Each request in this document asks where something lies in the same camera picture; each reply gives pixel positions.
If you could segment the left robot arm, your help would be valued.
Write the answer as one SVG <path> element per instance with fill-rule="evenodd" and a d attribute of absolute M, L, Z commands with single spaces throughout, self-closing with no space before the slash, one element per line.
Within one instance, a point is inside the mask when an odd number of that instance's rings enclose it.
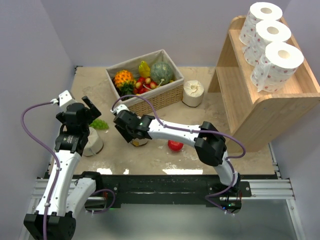
<path fill-rule="evenodd" d="M 44 194 L 34 213 L 24 217 L 23 224 L 35 240 L 70 240 L 76 230 L 76 218 L 90 195 L 99 196 L 104 190 L 99 173 L 82 176 L 72 193 L 69 192 L 74 171 L 83 155 L 90 135 L 89 125 L 101 112 L 89 100 L 76 102 L 68 92 L 53 100 L 62 112 L 55 148 L 49 152 L 55 159 Z"/>

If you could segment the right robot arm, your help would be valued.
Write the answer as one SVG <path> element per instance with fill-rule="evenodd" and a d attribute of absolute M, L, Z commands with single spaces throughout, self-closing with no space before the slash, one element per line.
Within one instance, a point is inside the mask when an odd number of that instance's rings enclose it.
<path fill-rule="evenodd" d="M 123 138 L 130 142 L 134 139 L 171 140 L 188 145 L 195 149 L 198 159 L 211 166 L 218 174 L 223 192 L 230 197 L 240 190 L 240 175 L 231 163 L 231 159 L 240 156 L 229 156 L 226 138 L 230 136 L 217 131 L 209 122 L 201 125 L 183 125 L 159 119 L 156 115 L 142 117 L 128 109 L 112 109 L 115 118 L 113 122 Z"/>

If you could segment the floral roll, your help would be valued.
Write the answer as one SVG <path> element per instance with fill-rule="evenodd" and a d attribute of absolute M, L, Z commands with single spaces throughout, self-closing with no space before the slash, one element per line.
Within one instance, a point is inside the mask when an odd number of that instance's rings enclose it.
<path fill-rule="evenodd" d="M 253 31 L 253 36 L 246 46 L 242 48 L 245 61 L 256 66 L 260 57 L 265 52 L 266 46 L 272 42 L 287 42 L 292 35 L 285 24 L 277 20 L 262 20 L 258 22 Z"/>
<path fill-rule="evenodd" d="M 239 40 L 247 46 L 254 36 L 257 23 L 263 20 L 278 21 L 282 16 L 282 9 L 273 3 L 256 2 L 252 4 L 240 31 Z"/>
<path fill-rule="evenodd" d="M 257 92 L 278 92 L 304 60 L 304 55 L 297 47 L 285 42 L 271 42 L 265 47 L 250 80 Z"/>

